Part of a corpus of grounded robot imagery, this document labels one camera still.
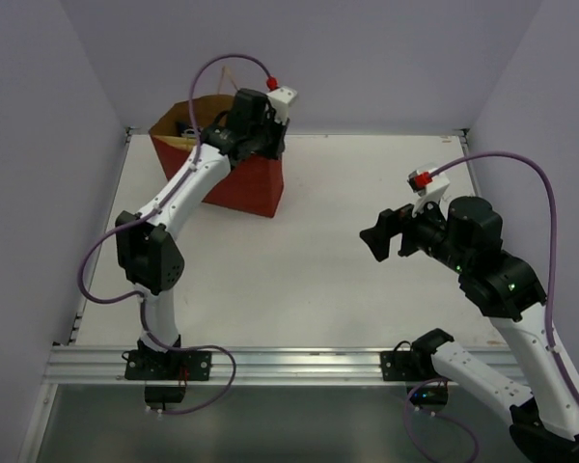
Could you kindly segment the red paper bag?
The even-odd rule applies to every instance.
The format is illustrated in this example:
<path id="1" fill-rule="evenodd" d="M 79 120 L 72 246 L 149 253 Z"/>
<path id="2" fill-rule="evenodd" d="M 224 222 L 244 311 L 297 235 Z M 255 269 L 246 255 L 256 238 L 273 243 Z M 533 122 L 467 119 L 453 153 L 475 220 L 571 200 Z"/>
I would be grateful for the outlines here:
<path id="1" fill-rule="evenodd" d="M 149 130 L 169 181 L 152 201 L 154 205 L 168 209 L 178 203 L 179 195 L 185 195 L 188 187 L 198 185 L 204 203 L 263 217 L 275 215 L 284 191 L 282 158 L 251 155 L 248 159 L 230 159 L 214 146 L 214 118 L 230 108 L 234 95 L 217 92 L 191 96 L 174 104 Z M 188 122 L 200 133 L 195 139 L 181 138 L 176 121 Z"/>

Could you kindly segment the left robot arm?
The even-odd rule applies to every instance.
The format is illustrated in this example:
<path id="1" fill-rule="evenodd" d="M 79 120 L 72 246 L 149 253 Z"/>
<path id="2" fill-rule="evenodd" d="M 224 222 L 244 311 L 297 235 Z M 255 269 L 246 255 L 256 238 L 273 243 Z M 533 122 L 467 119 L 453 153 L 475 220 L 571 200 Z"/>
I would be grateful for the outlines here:
<path id="1" fill-rule="evenodd" d="M 137 212 L 123 211 L 116 219 L 118 264 L 140 302 L 138 344 L 150 351 L 147 366 L 159 378 L 175 376 L 181 366 L 173 294 L 184 270 L 181 230 L 232 170 L 257 156 L 280 159 L 297 97 L 290 87 L 237 91 L 230 108 L 200 131 L 199 145 L 167 185 Z"/>

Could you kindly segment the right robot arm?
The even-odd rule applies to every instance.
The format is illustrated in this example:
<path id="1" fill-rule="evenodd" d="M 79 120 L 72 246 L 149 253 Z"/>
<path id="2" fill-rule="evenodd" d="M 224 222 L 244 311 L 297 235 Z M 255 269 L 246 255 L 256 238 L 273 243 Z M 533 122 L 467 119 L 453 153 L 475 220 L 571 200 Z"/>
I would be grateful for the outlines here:
<path id="1" fill-rule="evenodd" d="M 390 256 L 390 242 L 400 236 L 400 256 L 422 251 L 453 270 L 464 296 L 507 343 L 527 383 L 478 360 L 441 329 L 412 342 L 414 373 L 456 382 L 504 422 L 530 461 L 579 462 L 579 404 L 548 344 L 546 293 L 533 268 L 503 249 L 502 226 L 488 201 L 459 197 L 446 213 L 434 203 L 420 213 L 411 204 L 385 209 L 359 236 L 378 261 Z"/>

